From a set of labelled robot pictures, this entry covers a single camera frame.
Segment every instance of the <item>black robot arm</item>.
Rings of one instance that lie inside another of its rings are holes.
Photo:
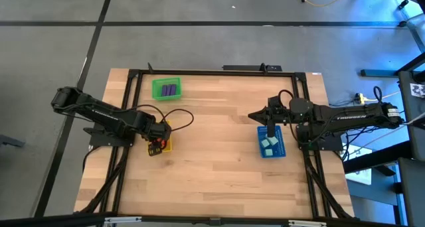
[[[248,114],[248,117],[267,125],[269,137],[274,136],[277,123],[299,124],[294,137],[301,146],[308,146],[310,150],[323,147],[328,136],[339,137],[350,129],[368,126],[395,129],[403,122],[397,107],[390,103],[330,108],[303,98],[292,98],[287,108],[279,96],[269,98],[267,107]]]
[[[154,115],[143,111],[122,110],[74,87],[59,88],[51,105],[56,113],[78,113],[100,124],[107,136],[118,139],[126,139],[138,133],[152,144],[163,145],[171,132],[171,127],[165,120],[156,122]]]

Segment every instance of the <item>wooden tabletop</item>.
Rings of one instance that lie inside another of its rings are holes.
[[[128,69],[111,69],[105,102],[121,106],[127,75]],[[129,152],[120,214],[312,217],[302,154],[289,127],[281,125],[286,157],[263,159],[256,130],[260,124],[247,116],[261,110],[267,105],[267,98],[277,95],[279,90],[292,90],[290,78],[179,76],[183,87],[181,99],[158,102],[152,98],[152,80],[168,77],[176,76],[143,75],[139,104],[152,104],[164,113],[184,108],[194,114],[195,121],[171,134],[172,152],[154,157],[147,154],[147,143],[137,135]],[[307,85],[312,102],[327,104],[321,74],[307,73]],[[284,105],[288,106],[289,100],[289,96],[282,94]],[[157,112],[142,110],[160,119]],[[191,117],[175,112],[168,120],[176,128],[188,123]],[[87,159],[75,210],[84,208],[103,185],[111,150],[101,147]],[[329,151],[322,151],[321,156],[329,190],[353,215],[341,160]],[[316,193],[323,215],[317,187]],[[112,208],[113,194],[111,191],[108,210]]]

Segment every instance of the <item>green container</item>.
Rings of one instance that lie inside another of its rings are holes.
[[[175,95],[161,96],[162,86],[168,84],[176,84]],[[163,100],[176,100],[181,97],[181,83],[180,78],[162,78],[152,81],[152,98],[158,101]]]

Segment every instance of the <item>blue container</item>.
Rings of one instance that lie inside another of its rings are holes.
[[[267,127],[265,126],[257,127],[257,134],[258,134],[258,142],[260,144],[260,153],[262,158],[286,157],[284,138],[282,135],[282,130],[280,129],[279,125],[275,127],[274,137],[278,140],[278,142],[275,143],[274,145],[272,142],[270,142],[267,139]]]

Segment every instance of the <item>gray floor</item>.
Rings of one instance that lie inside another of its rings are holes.
[[[112,0],[106,20],[401,21],[397,2],[340,0],[315,8],[299,0]],[[0,21],[95,21],[102,4],[103,0],[0,0]],[[92,27],[0,27],[0,133],[27,142],[22,149],[0,148],[0,219],[31,214],[63,120],[51,111],[50,101],[58,87],[75,85],[93,31]],[[359,70],[396,70],[419,54],[406,28],[104,27],[84,91],[101,98],[110,68],[147,68],[147,62],[154,68],[216,70],[224,64],[267,62],[287,71],[321,72],[329,101],[337,102],[356,92],[372,98],[375,85],[384,94],[396,91],[396,80],[360,78]],[[388,101],[402,109],[400,96]],[[88,146],[82,130],[86,126],[90,124],[74,122],[49,215],[72,212]],[[364,135],[354,144],[377,135]],[[405,130],[397,135],[398,140],[407,139]],[[384,138],[372,148],[391,144]],[[353,204],[364,220],[394,221],[382,211],[364,211],[388,206],[355,198]]]

